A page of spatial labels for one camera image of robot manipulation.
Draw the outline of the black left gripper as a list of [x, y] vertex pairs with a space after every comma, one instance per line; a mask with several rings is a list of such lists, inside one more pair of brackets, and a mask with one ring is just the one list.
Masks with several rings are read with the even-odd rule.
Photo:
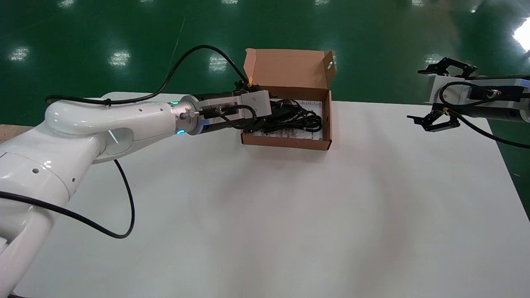
[[225, 128], [242, 130], [244, 134], [268, 133], [271, 124], [259, 120], [259, 92], [244, 80], [234, 82], [233, 92], [193, 95], [194, 108], [199, 112], [197, 134]]

